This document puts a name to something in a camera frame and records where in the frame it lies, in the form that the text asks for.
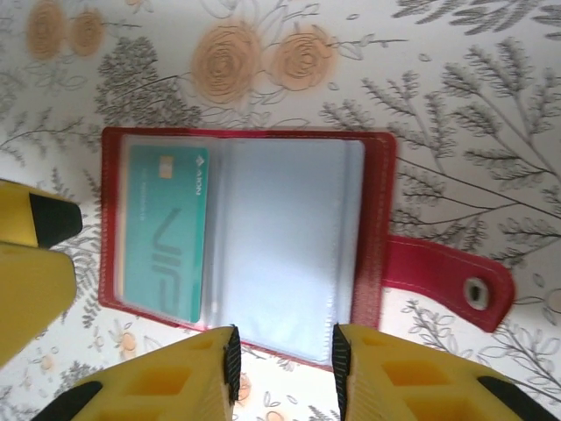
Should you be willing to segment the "red leather card holder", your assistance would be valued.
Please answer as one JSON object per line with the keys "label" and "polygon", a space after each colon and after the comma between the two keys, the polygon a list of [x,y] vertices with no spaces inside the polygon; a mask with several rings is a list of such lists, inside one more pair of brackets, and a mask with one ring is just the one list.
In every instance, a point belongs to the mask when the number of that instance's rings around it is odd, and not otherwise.
{"label": "red leather card holder", "polygon": [[[121,297],[124,163],[137,144],[209,152],[195,323]],[[236,325],[247,345],[316,367],[331,363],[335,324],[379,326],[387,287],[495,331],[514,301],[512,275],[474,253],[390,233],[396,158],[389,132],[108,127],[99,303],[197,331]]]}

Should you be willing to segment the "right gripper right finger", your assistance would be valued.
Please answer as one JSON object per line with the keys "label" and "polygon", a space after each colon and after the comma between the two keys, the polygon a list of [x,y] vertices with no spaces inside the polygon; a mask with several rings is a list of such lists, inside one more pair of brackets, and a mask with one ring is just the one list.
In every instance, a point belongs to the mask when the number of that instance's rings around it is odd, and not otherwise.
{"label": "right gripper right finger", "polygon": [[497,371],[363,325],[333,327],[341,421],[557,421]]}

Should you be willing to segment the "teal credit card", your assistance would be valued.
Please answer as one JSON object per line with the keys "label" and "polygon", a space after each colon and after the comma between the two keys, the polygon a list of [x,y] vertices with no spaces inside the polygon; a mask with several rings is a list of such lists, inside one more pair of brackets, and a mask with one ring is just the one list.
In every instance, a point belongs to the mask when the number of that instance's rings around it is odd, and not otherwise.
{"label": "teal credit card", "polygon": [[209,152],[132,145],[124,163],[121,297],[195,323],[201,316]]}

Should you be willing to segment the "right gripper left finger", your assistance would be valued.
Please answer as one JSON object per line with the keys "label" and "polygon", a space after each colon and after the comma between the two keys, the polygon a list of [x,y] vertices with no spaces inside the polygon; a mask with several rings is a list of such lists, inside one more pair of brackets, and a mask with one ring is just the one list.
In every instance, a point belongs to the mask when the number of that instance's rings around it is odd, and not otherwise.
{"label": "right gripper left finger", "polygon": [[233,421],[235,325],[200,332],[81,379],[32,421]]}

